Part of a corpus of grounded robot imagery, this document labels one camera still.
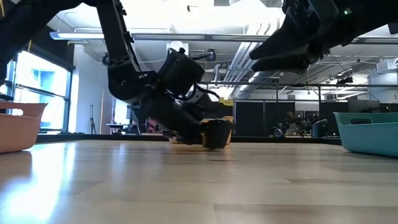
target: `pink plastic bin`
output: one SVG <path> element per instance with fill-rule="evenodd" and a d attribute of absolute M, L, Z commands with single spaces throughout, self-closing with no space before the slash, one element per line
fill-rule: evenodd
<path fill-rule="evenodd" d="M 40 129 L 46 103 L 0 102 L 0 109 L 20 109 L 22 116 L 0 114 L 0 153 L 32 147 Z"/>

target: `ceiling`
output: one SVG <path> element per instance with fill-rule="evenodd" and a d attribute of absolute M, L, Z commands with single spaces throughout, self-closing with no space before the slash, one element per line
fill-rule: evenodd
<path fill-rule="evenodd" d="M 184 33 L 184 34 L 248 34 L 253 24 L 282 21 L 284 15 L 279 8 L 281 0 L 122 0 L 128 13 L 125 17 L 127 28 L 132 32 Z M 101 32 L 96 9 L 84 4 L 63 11 L 49 26 L 59 32 Z M 386 27 L 367 35 L 392 37 Z M 144 69 L 158 70 L 166 56 L 167 41 L 142 40 L 134 44 L 137 56 Z M 216 62 L 199 62 L 205 69 L 216 64 L 230 65 L 240 42 L 186 42 L 190 54 L 200 54 L 215 49 Z M 89 40 L 86 52 L 96 60 L 101 60 L 106 52 L 103 40 Z M 285 73 L 280 82 L 295 83 L 328 82 L 344 69 L 353 68 L 356 73 L 375 67 L 381 57 L 398 57 L 398 45 L 348 45 L 331 50 L 333 57 L 326 57 L 308 70 L 308 74 Z M 253 75 L 247 72 L 241 81 Z"/>

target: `teal plastic bin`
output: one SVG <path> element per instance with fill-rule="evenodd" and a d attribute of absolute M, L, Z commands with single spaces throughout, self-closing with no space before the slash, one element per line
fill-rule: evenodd
<path fill-rule="evenodd" d="M 398 113 L 335 113 L 350 152 L 398 157 Z"/>

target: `wooden floor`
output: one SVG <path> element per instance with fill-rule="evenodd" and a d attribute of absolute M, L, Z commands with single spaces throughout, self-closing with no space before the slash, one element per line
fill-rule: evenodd
<path fill-rule="evenodd" d="M 0 155 L 0 223 L 397 223 L 398 160 L 322 144 L 41 144 Z"/>

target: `light wood floor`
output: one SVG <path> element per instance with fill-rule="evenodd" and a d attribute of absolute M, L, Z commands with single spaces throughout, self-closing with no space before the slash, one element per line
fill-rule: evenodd
<path fill-rule="evenodd" d="M 0 155 L 0 223 L 397 223 L 398 160 L 322 144 L 41 144 Z"/>

